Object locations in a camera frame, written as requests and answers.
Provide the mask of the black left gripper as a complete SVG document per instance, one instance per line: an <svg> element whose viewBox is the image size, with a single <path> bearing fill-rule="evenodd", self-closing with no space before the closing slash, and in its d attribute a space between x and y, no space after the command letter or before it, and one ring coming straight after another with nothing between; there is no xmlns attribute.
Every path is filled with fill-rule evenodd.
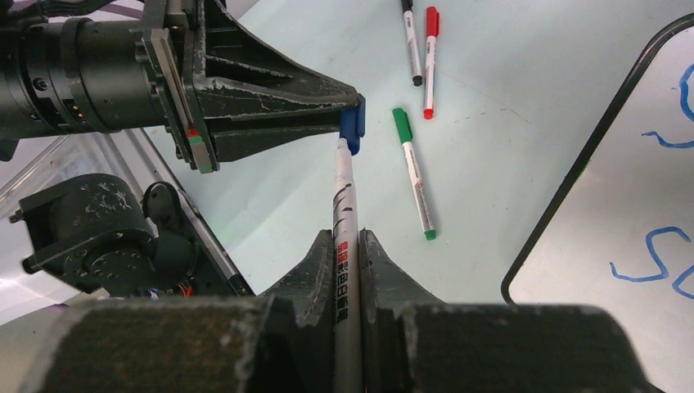
<svg viewBox="0 0 694 393"><path fill-rule="evenodd" d="M1 4L1 159L24 139L164 127L178 157L219 168L193 83L201 1L147 1L95 21L103 1Z"/></svg>

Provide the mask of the blue marker cap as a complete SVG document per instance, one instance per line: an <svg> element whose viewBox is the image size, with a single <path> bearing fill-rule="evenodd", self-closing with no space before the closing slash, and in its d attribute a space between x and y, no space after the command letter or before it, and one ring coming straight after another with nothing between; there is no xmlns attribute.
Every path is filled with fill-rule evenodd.
<svg viewBox="0 0 694 393"><path fill-rule="evenodd" d="M339 137L343 138L352 156L356 156L366 133L366 98L358 95L358 105L346 108L340 115Z"/></svg>

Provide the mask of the small black framed whiteboard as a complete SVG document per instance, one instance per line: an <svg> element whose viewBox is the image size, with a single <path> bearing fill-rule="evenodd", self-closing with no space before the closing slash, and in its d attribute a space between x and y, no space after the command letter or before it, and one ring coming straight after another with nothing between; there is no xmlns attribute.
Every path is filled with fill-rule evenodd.
<svg viewBox="0 0 694 393"><path fill-rule="evenodd" d="M645 46L501 293L509 303L604 309L654 387L692 391L692 15Z"/></svg>

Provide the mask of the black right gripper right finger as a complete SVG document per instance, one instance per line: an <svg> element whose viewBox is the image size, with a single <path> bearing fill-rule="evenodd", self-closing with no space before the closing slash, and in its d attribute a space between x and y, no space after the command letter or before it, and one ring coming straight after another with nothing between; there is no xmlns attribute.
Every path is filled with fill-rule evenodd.
<svg viewBox="0 0 694 393"><path fill-rule="evenodd" d="M409 392L411 377L402 311L443 301L402 270L373 231L359 232L363 379L367 392Z"/></svg>

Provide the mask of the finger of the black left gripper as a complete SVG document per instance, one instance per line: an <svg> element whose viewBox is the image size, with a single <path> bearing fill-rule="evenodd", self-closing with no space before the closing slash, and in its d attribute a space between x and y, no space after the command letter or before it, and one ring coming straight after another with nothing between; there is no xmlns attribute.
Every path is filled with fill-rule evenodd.
<svg viewBox="0 0 694 393"><path fill-rule="evenodd" d="M340 111L255 120L206 121L220 162L233 162L301 138L337 133Z"/></svg>
<svg viewBox="0 0 694 393"><path fill-rule="evenodd" d="M355 87L312 70L252 34L220 1L199 1L185 82L202 117L297 117L339 113Z"/></svg>

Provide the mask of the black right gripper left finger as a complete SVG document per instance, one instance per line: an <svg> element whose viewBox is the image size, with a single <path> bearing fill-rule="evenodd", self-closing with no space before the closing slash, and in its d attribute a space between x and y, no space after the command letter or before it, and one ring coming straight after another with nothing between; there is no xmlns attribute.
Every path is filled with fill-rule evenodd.
<svg viewBox="0 0 694 393"><path fill-rule="evenodd" d="M334 257L332 233L323 229L306 256L263 293L278 312L267 329L281 359L289 362L283 368L289 391L333 391Z"/></svg>

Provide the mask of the blue whiteboard marker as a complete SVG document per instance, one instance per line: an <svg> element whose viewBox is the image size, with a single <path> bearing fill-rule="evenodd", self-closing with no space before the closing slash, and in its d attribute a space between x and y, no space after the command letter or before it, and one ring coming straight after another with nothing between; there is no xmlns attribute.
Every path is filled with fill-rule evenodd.
<svg viewBox="0 0 694 393"><path fill-rule="evenodd" d="M333 196L335 249L335 392L363 392L358 212L352 155L345 139L336 148Z"/></svg>

